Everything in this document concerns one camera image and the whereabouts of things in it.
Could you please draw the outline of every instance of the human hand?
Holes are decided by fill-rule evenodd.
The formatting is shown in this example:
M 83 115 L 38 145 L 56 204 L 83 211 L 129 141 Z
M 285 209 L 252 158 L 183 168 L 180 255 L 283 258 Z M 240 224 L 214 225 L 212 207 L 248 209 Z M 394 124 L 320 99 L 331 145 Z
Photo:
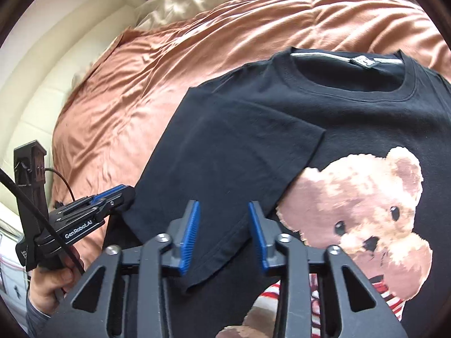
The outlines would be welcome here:
M 84 266 L 75 247 L 71 246 L 70 249 L 81 265 Z M 59 305 L 55 291 L 63 289 L 65 293 L 69 292 L 81 277 L 74 262 L 68 256 L 64 257 L 62 262 L 66 268 L 49 271 L 38 266 L 32 271 L 29 291 L 30 302 L 37 310 L 47 315 L 53 314 Z

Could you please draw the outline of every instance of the bed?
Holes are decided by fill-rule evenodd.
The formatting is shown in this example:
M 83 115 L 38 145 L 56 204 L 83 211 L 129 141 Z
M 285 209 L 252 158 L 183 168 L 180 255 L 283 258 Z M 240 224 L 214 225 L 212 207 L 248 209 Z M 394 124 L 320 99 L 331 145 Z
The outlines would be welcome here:
M 1 167 L 14 178 L 13 149 L 34 139 L 47 149 L 46 165 L 53 164 L 52 133 L 60 110 L 89 66 L 126 27 L 158 29 L 228 1 L 89 0 L 64 17 L 28 50 L 0 89 Z M 48 174 L 49 205 L 52 184 Z M 16 201 L 4 189 L 0 220 L 21 230 Z
M 371 1 L 370 6 L 365 5 L 367 1 Z M 356 6 L 364 13 L 348 16 L 346 12 Z M 327 12 L 328 19 L 316 31 L 307 31 L 301 23 L 309 20 L 300 13 L 296 20 L 300 25 L 291 29 L 292 33 L 303 33 L 292 34 L 291 40 L 287 33 L 277 35 L 270 28 L 262 35 L 247 19 L 258 11 L 256 21 L 260 24 L 285 7 L 304 14 L 318 9 Z M 380 15 L 382 11 L 390 13 Z M 290 14 L 277 19 L 285 21 Z M 236 33 L 240 38 L 229 42 L 226 55 L 218 54 L 221 59 L 200 65 L 193 75 L 189 68 L 206 57 L 212 42 L 199 38 L 199 33 L 215 25 L 224 29 L 237 19 L 245 22 L 244 30 Z M 343 31 L 344 25 L 353 28 Z M 378 33 L 367 37 L 368 29 Z M 274 34 L 274 45 L 263 45 L 258 52 L 250 48 Z M 337 36 L 346 39 L 337 40 Z M 150 108 L 143 112 L 151 124 L 147 132 L 136 131 L 139 120 L 123 121 L 136 107 L 118 111 L 115 104 L 122 94 L 111 90 L 103 95 L 105 78 L 99 74 L 121 68 L 121 54 L 137 39 L 140 44 L 156 45 L 151 57 L 155 64 L 149 71 L 142 68 L 152 78 L 146 83 L 149 100 L 138 108 Z M 451 53 L 414 0 L 89 0 L 36 42 L 1 88 L 0 166 L 14 178 L 13 149 L 37 139 L 47 149 L 46 166 L 55 166 L 64 174 L 76 198 L 118 183 L 134 185 L 188 87 L 269 57 L 283 45 L 377 53 L 401 47 L 421 64 L 451 78 Z M 142 96 L 143 91 L 130 91 L 136 86 L 132 81 L 126 84 L 132 99 L 133 95 Z M 97 111 L 97 123 L 108 122 L 106 118 L 110 122 L 98 129 L 90 122 L 91 111 Z M 137 141 L 136 133 L 147 141 Z M 119 143 L 126 138 L 128 142 Z M 64 184 L 51 174 L 47 176 L 46 195 L 49 207 L 55 201 L 70 200 Z M 15 198 L 4 189 L 0 189 L 0 220 L 21 229 Z M 101 252 L 104 236 L 105 227 L 77 244 L 86 266 Z

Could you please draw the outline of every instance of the black t-shirt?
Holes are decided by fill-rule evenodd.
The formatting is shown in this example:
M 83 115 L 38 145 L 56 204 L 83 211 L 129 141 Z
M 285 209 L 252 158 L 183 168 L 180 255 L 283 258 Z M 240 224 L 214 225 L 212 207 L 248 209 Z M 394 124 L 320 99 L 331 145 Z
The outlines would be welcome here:
M 178 287 L 185 291 L 216 272 L 200 289 L 209 286 L 220 301 L 232 301 L 221 273 L 229 265 L 243 281 L 260 273 L 240 257 L 247 246 L 238 252 L 249 239 L 247 202 L 260 201 L 271 213 L 307 168 L 279 206 L 284 225 L 312 246 L 342 245 L 390 296 L 403 297 L 389 305 L 400 306 L 409 337 L 419 337 L 436 323 L 451 293 L 450 86 L 402 52 L 364 54 L 377 62 L 371 68 L 363 67 L 365 59 L 362 66 L 362 60 L 313 52 L 326 53 L 290 48 L 190 89 L 123 219 L 145 242 L 179 218 L 189 199 L 201 201 L 192 266 Z M 116 241 L 118 225 L 109 225 L 105 244 Z M 217 272 L 237 252 L 235 262 Z M 215 279 L 222 282 L 215 285 Z M 249 289 L 246 303 L 255 293 Z M 183 321 L 193 330 L 205 327 L 212 312 L 189 313 L 188 295 L 180 292 L 186 301 L 179 305 L 191 317 Z M 239 324 L 230 309 L 217 309 L 213 334 Z

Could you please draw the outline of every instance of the upholstered headboard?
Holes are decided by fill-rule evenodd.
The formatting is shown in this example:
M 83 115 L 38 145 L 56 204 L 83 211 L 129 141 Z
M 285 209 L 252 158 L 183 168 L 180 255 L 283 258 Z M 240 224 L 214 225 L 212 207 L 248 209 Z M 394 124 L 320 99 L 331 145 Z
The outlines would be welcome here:
M 145 0 L 89 0 L 47 31 L 25 54 L 0 90 L 0 166 L 14 179 L 13 149 L 38 140 L 52 166 L 51 140 L 74 74 L 96 60 L 123 29 L 135 24 Z M 52 174 L 46 174 L 50 199 Z M 16 199 L 0 187 L 0 220 L 17 214 Z

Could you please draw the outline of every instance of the bear nose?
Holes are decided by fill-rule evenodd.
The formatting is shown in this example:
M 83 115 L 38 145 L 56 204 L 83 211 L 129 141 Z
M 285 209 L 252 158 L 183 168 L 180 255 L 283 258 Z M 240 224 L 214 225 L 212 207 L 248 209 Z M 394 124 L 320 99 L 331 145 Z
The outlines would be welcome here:
M 371 250 L 372 252 L 375 251 L 378 241 L 379 238 L 377 236 L 369 237 L 367 240 L 364 241 L 365 250 Z

